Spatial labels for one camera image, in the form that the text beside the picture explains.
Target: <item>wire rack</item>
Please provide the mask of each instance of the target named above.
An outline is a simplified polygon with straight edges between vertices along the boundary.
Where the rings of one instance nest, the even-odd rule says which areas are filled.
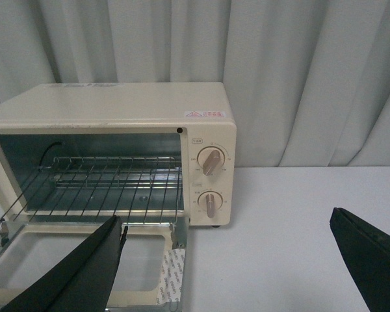
[[[23,222],[174,224],[183,215],[181,162],[174,157],[57,157],[21,183],[3,215]]]

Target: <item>oven door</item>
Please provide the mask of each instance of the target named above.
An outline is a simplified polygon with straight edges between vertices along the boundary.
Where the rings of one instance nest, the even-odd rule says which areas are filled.
[[[91,223],[7,222],[0,226],[0,307],[98,228]],[[107,309],[179,311],[186,236],[185,218],[169,226],[129,226]]]

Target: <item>toaster oven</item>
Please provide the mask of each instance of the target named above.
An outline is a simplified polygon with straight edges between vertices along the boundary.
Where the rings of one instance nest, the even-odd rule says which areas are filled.
[[[180,310],[188,226],[230,219],[235,137],[222,83],[41,84],[0,104],[0,306],[117,215],[107,309]]]

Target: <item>white tabletop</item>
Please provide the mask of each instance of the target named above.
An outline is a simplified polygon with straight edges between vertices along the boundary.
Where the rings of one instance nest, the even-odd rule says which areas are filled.
[[[390,234],[390,167],[236,169],[230,225],[190,229],[184,311],[367,312],[334,207]]]

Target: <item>timer knob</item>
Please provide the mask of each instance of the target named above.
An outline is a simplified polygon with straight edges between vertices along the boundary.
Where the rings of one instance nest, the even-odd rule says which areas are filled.
[[[214,218],[215,211],[222,206],[222,197],[217,192],[205,192],[198,198],[198,205],[207,211],[208,218]]]
[[[218,148],[204,148],[198,154],[198,163],[202,167],[203,174],[210,176],[214,170],[221,168],[224,164],[224,154]]]

